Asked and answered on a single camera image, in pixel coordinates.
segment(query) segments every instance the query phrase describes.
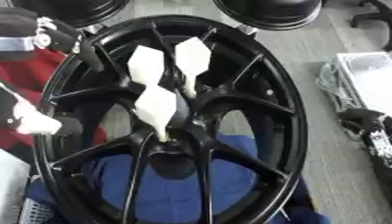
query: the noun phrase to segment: metal grate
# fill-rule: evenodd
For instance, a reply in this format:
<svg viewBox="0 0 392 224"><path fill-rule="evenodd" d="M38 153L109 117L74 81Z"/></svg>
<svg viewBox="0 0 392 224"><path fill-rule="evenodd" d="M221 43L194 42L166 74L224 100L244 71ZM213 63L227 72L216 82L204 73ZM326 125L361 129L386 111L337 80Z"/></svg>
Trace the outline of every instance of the metal grate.
<svg viewBox="0 0 392 224"><path fill-rule="evenodd" d="M18 224L45 224L53 217L52 209L32 199L26 199Z"/></svg>

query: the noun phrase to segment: wheel rim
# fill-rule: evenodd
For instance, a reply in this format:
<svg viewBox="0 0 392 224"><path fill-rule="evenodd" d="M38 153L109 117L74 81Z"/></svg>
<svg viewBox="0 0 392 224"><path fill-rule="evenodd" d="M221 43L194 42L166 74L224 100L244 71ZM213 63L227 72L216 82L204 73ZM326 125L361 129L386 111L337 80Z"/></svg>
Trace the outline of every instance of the wheel rim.
<svg viewBox="0 0 392 224"><path fill-rule="evenodd" d="M231 18L244 23L245 25L250 25L256 28L272 31L285 31L300 28L302 26L308 25L314 19L317 18L321 11L322 3L316 4L314 9L309 12L304 12L304 14L298 14L296 16L287 15L286 17L266 17L263 15L263 8L257 9L257 4L255 2L248 2L248 11L244 12L243 9L233 8L230 2L225 0L213 0L215 4L228 16Z"/></svg>
<svg viewBox="0 0 392 224"><path fill-rule="evenodd" d="M12 7L36 11L42 16L57 18L67 24L82 28L104 21L123 9L130 0L100 1L50 1L32 3L24 0L7 0Z"/></svg>
<svg viewBox="0 0 392 224"><path fill-rule="evenodd" d="M307 147L306 118L298 92L278 61L262 45L236 29L204 18L188 16L146 17L111 27L94 36L91 41L106 65L106 73L118 75L116 78L101 74L101 79L106 77L104 83L113 81L114 84L102 85L101 83L103 87L82 87L83 80L86 83L96 74L74 56L69 56L46 85L41 110L49 116L55 116L67 110L68 107L73 107L81 102L93 102L97 101L97 98L101 100L99 96L103 95L109 102L122 98L129 99L132 104L143 88L130 81L123 68L124 59L131 55L137 45L147 45L163 50L169 63L172 63L171 44L193 36L203 39L208 46L213 48L214 52L230 55L228 57L235 55L234 58L240 68L230 75L224 74L223 79L221 76L216 79L210 78L210 73L219 70L214 69L213 57L213 68L210 68L210 72L199 78L198 98L194 101L186 99L193 111L192 121L186 122L185 125L177 129L191 135L191 141L196 145L196 149L192 151L195 153L193 160L197 167L202 194L199 223L266 221L289 198L298 181ZM175 86L172 76L168 75L174 74L172 71L176 70L173 69L166 71L167 74L164 77L168 80L165 84L166 88ZM242 83L253 76L249 75L253 74L252 71L263 73L265 76L263 79L268 81L277 102L267 101L243 91ZM232 149L214 138L212 134L216 130L214 122L232 109L243 109L248 112L253 111L268 115L279 127L283 127L281 131L283 133L281 135L282 149L276 164L264 163L259 159L241 154L238 150ZM252 127L255 133L258 129L256 126ZM91 137L91 133L85 131L84 137L88 136ZM142 175L141 168L146 166L146 158L150 155L150 150L157 145L150 128L140 125L129 136L101 146L81 150L68 157L56 155L53 149L58 149L59 146L54 136L35 136L35 142L35 155L42 178L58 204L59 210L65 216L82 217L87 221L95 221L100 224L136 223L134 204ZM123 153L123 151L117 150L116 146L125 144L132 146L131 148L134 150L127 153L136 160L132 167L133 175L131 176L133 178L129 185L125 212L114 209L103 200L93 200L93 202L84 200L81 193L75 190L74 185L69 184L67 178L70 177L70 173L80 168L86 161L108 155L109 149L111 149L110 154ZM242 206L242 209L237 207L234 211L229 208L222 213L222 216L213 215L213 202L211 201L207 172L208 161L213 159L227 160L257 172L260 174L257 183L261 183L259 186L262 186L262 190L258 189L257 195L253 195L250 202L245 203L247 205Z"/></svg>

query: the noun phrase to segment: wheel spoke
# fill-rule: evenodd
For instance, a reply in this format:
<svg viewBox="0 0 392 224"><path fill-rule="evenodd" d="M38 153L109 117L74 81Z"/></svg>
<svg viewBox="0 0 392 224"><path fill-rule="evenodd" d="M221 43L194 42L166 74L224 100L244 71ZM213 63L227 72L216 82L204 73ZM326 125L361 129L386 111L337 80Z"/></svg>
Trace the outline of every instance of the wheel spoke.
<svg viewBox="0 0 392 224"><path fill-rule="evenodd" d="M207 39L209 39L211 36L213 36L216 32L218 31L217 28L210 27L208 31L201 37L201 41L205 42Z"/></svg>
<svg viewBox="0 0 392 224"><path fill-rule="evenodd" d="M260 53L257 54L243 69L240 70L238 74L236 74L233 78L231 78L226 84L223 85L230 85L231 88L236 88L238 85L239 81L244 78L244 76L249 72L249 70L257 64L257 62L260 62L263 60L264 54Z"/></svg>
<svg viewBox="0 0 392 224"><path fill-rule="evenodd" d="M96 97L99 95L105 95L114 92L116 91L116 88L119 89L119 87L116 87L116 85L114 84L107 85L104 87L91 87L91 88L74 91L67 94L52 95L50 101L51 102L73 101L73 100L80 100L88 97Z"/></svg>
<svg viewBox="0 0 392 224"><path fill-rule="evenodd" d="M106 65L110 72L116 73L120 79L124 79L125 77L129 76L125 69L121 67L115 60L113 60L108 51L106 51L102 45L95 44L94 46L96 46L96 48L99 50L97 51L97 54L102 60L103 65Z"/></svg>
<svg viewBox="0 0 392 224"><path fill-rule="evenodd" d="M216 141L216 143L214 144L213 158L222 159L244 166L258 173L262 177L265 177L267 179L267 183L276 182L279 179L287 179L286 174L270 167L268 164L264 163L260 159L253 158L250 155L247 155L219 141Z"/></svg>
<svg viewBox="0 0 392 224"><path fill-rule="evenodd" d="M271 101L266 101L251 94L244 94L242 92L234 91L233 93L227 94L227 96L237 100L242 100L244 102L250 102L261 110L265 110L272 116L293 116L295 114L294 110L290 108L275 104Z"/></svg>
<svg viewBox="0 0 392 224"><path fill-rule="evenodd" d="M111 151L120 146L130 145L130 140L127 136L117 138L116 140L110 141L108 143L103 143L85 150L74 153L69 157L63 157L62 159L53 162L53 168L69 168L75 167L77 165L83 164L88 160L93 160L101 155L113 154Z"/></svg>
<svg viewBox="0 0 392 224"><path fill-rule="evenodd" d="M172 61L174 61L175 60L174 50L170 45L168 45L165 42L164 36L162 35L162 33L159 32L159 30L157 28L157 24L151 23L151 29L152 29L152 32L154 33L154 36L155 36L157 42L160 44L160 46L162 46L164 53L167 56L169 56Z"/></svg>
<svg viewBox="0 0 392 224"><path fill-rule="evenodd" d="M131 181L129 182L129 191L125 201L124 209L122 212L122 224L137 223L135 216L135 202L137 198L137 191L142 181L145 167L147 165L147 156L149 151L145 147L146 139L151 134L151 129L141 129L136 134L131 136L131 142L134 145L141 145L140 150L133 157L131 168Z"/></svg>
<svg viewBox="0 0 392 224"><path fill-rule="evenodd" d="M211 192L211 179L209 171L209 163L211 162L211 153L201 152L196 159L198 171L199 187L201 194L201 217L199 223L214 223L213 216L213 196Z"/></svg>

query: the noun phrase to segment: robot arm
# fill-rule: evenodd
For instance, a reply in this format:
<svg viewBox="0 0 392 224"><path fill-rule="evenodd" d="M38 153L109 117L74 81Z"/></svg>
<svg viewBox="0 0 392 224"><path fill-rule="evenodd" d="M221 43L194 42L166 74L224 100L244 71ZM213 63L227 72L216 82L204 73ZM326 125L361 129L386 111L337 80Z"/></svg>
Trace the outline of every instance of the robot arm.
<svg viewBox="0 0 392 224"><path fill-rule="evenodd" d="M37 48L73 53L93 70L103 70L95 49L73 27L32 11L0 8L0 60L28 60ZM21 134L52 135L61 126L37 111L12 85L0 81L0 127Z"/></svg>
<svg viewBox="0 0 392 224"><path fill-rule="evenodd" d="M61 128L61 122L41 114L10 84L0 82L0 126L21 134L53 135Z"/></svg>
<svg viewBox="0 0 392 224"><path fill-rule="evenodd" d="M100 72L94 48L73 27L19 8L0 8L0 60L27 60L36 48L73 53Z"/></svg>

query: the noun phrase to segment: red fabric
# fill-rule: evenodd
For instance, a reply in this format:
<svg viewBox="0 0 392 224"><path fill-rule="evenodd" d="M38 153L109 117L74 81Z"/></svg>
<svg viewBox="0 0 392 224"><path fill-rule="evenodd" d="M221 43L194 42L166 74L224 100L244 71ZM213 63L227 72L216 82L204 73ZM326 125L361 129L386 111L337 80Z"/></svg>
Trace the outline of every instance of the red fabric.
<svg viewBox="0 0 392 224"><path fill-rule="evenodd" d="M32 104L38 105L40 93L49 77L64 59L61 52L37 50L34 59L23 61L0 61L0 81L14 85L20 94ZM104 142L106 135L103 130L97 130L99 135L96 142ZM31 135L21 135L8 129L0 129L0 148L9 149L14 144L23 142L33 146Z"/></svg>

